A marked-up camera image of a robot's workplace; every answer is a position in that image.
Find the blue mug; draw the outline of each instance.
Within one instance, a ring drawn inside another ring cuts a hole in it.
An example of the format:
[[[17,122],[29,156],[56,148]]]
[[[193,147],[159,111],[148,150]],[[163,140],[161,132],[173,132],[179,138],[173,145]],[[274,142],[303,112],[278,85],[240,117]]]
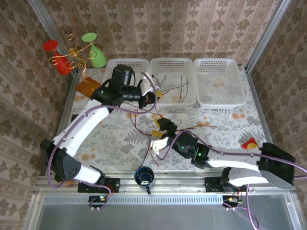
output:
[[[149,187],[154,181],[154,173],[151,168],[146,166],[138,168],[135,171],[134,180],[139,186],[146,187],[147,194],[151,194]]]

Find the floral tablecloth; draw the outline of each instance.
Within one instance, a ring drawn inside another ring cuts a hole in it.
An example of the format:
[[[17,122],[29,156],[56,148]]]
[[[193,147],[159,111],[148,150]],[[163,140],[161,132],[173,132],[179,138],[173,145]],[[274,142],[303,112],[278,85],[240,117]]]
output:
[[[193,130],[203,140],[212,146],[221,148],[239,149],[241,144],[254,137],[259,145],[265,142],[264,133],[259,116],[250,91],[244,69],[239,67],[242,83],[245,90],[247,103],[231,110],[206,110],[199,103],[191,105],[187,109],[169,109],[162,116],[171,119],[178,129],[193,127],[196,125],[216,126],[198,127]],[[88,69],[91,78],[101,82],[104,69]],[[79,114],[85,107],[88,98],[76,93],[71,110],[71,116]],[[153,114],[137,115],[137,127],[145,133],[157,130]],[[131,171],[136,170],[143,162],[148,150],[149,138],[139,133],[130,121],[129,114],[113,111],[82,143],[75,156],[77,160],[87,165],[92,165],[101,170]],[[186,160],[178,153],[171,151],[164,161],[156,165],[150,154],[144,162],[155,170],[183,170],[193,169],[191,160]]]

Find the patterned wallpaper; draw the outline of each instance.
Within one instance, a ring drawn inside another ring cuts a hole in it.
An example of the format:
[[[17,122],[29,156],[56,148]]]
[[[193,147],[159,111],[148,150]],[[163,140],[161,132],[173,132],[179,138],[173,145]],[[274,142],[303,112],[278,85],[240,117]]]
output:
[[[252,77],[274,143],[307,167],[307,1],[292,0]],[[307,182],[295,184],[307,218]]]
[[[0,230],[21,229],[36,177],[39,144],[51,138],[70,78],[47,63],[49,40],[26,1],[0,1]]]
[[[43,2],[64,40],[95,32],[107,58],[216,57],[242,65],[277,0]]]

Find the table surface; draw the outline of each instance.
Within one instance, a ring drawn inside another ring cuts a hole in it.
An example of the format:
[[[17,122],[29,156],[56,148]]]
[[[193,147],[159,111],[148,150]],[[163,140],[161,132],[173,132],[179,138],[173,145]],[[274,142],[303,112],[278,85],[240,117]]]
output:
[[[178,129],[196,125],[216,126],[198,127],[193,130],[199,137],[212,146],[221,148],[239,149],[241,144],[254,137],[258,145],[265,142],[265,136],[260,123],[259,115],[250,91],[247,76],[242,67],[239,67],[242,84],[245,91],[246,104],[231,110],[207,110],[199,103],[186,109],[174,108],[167,111],[157,106],[158,111],[163,111],[162,116],[171,119]],[[101,82],[104,69],[88,69],[87,73],[94,80]],[[79,114],[85,107],[88,98],[76,92],[71,116]],[[154,119],[157,115],[137,115],[137,127],[144,133],[157,130]],[[106,119],[102,120],[88,135],[79,147],[75,159],[92,165],[101,170],[131,171],[136,170],[143,162],[148,150],[150,137],[139,133],[130,121],[130,115],[113,111]],[[154,170],[197,170],[190,162],[178,153],[170,151],[164,161],[156,165],[150,154],[144,162]]]

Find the red object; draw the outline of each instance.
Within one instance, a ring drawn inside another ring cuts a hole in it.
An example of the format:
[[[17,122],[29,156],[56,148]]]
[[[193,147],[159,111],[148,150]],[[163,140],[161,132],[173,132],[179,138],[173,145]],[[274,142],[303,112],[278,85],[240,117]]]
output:
[[[251,138],[247,142],[245,142],[243,145],[241,145],[241,147],[249,150],[249,149],[257,148],[258,145],[257,145],[255,139]]]
[[[47,41],[43,45],[43,49],[45,51],[52,51],[53,56],[63,56],[62,54],[59,54],[56,49],[58,47],[59,43],[55,40]],[[55,60],[55,67],[57,68],[58,72],[62,75],[66,75],[72,72],[73,68],[71,66],[71,63],[68,61],[66,57],[55,57],[53,60]]]

